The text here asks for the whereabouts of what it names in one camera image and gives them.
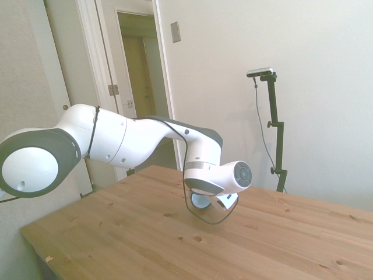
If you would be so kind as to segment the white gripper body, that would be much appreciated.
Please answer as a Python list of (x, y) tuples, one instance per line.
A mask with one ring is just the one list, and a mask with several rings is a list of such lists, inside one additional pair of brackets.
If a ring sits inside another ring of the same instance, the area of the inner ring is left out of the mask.
[(210, 203), (219, 211), (230, 209), (238, 199), (238, 194), (213, 195), (209, 197)]

